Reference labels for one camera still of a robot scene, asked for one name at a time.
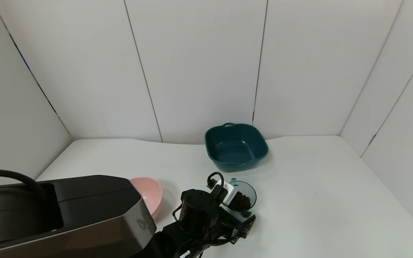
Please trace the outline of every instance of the coffee beans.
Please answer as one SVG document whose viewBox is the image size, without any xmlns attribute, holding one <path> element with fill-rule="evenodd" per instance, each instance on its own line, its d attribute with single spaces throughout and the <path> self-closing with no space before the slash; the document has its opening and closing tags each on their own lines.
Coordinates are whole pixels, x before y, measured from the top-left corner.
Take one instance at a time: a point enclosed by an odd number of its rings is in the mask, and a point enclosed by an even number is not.
<svg viewBox="0 0 413 258">
<path fill-rule="evenodd" d="M 228 207 L 234 211 L 246 211 L 251 208 L 251 200 L 241 192 L 237 192 Z"/>
</svg>

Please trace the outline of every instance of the white table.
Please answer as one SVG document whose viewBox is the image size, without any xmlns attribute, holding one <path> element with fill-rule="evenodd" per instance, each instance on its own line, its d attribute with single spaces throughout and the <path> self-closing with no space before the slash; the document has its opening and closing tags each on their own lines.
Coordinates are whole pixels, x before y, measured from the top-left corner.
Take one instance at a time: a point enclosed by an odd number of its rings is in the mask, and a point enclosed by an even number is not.
<svg viewBox="0 0 413 258">
<path fill-rule="evenodd" d="M 204 258 L 413 258 L 413 219 L 340 137 L 268 140 L 254 169 L 223 173 L 254 186 L 257 221 L 247 239 Z M 204 145 L 135 139 L 73 142 L 38 180 L 85 175 L 148 176 L 163 186 L 158 230 L 173 222 L 181 192 L 208 191 L 217 171 Z"/>
</svg>

